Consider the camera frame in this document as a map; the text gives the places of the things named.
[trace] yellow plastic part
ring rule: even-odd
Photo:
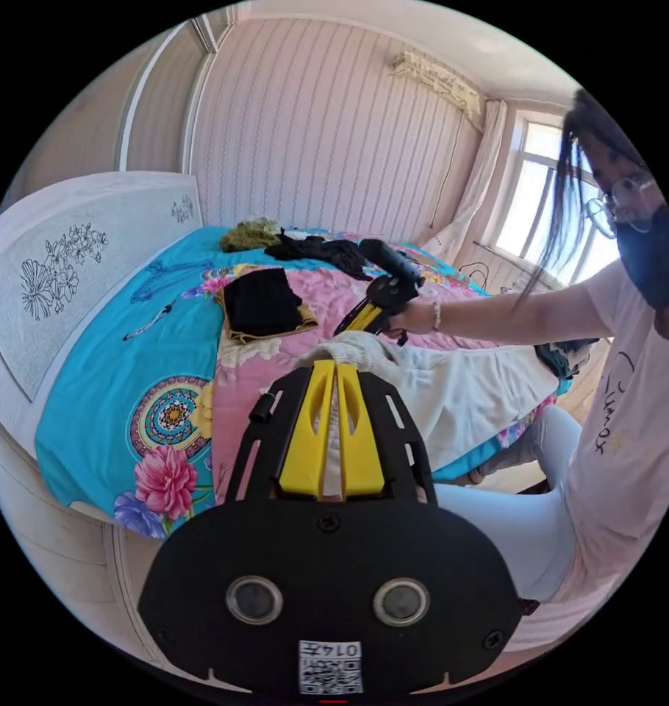
[[[381,309],[374,304],[366,304],[356,318],[347,326],[348,331],[363,331],[379,314]]]
[[[384,474],[356,366],[337,366],[337,403],[343,499],[378,495],[384,490]],[[349,429],[349,419],[353,431]]]
[[[279,484],[285,493],[322,500],[335,362],[317,360],[293,428]],[[320,415],[317,432],[315,421]]]

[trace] pink floral bedspread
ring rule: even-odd
[[[419,267],[426,278],[421,299],[449,302],[479,298],[479,294],[454,277],[439,274],[425,265]],[[212,400],[212,473],[217,504],[224,501],[241,438],[248,426],[248,415],[259,396],[274,380],[290,372],[298,358],[332,338],[345,314],[365,296],[368,285],[339,270],[325,268],[291,269],[286,270],[286,275],[293,291],[310,307],[320,325],[310,331],[246,345],[229,340],[222,332]],[[440,334],[410,335],[409,345],[437,350],[496,347],[486,341]]]

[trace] ceiling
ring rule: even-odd
[[[570,103],[577,82],[535,49],[475,18],[422,0],[251,0],[240,18],[298,17],[389,35],[470,79],[490,98]]]

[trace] curtain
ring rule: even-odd
[[[508,106],[504,101],[487,101],[486,108],[484,134],[457,212],[449,225],[423,245],[424,250],[448,264],[452,264],[462,247],[469,224],[487,195],[501,150]]]

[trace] green cloth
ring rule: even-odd
[[[242,221],[236,228],[225,233],[219,241],[223,252],[241,252],[243,250],[260,250],[271,245],[279,245],[279,225],[268,218],[258,218],[256,221]]]

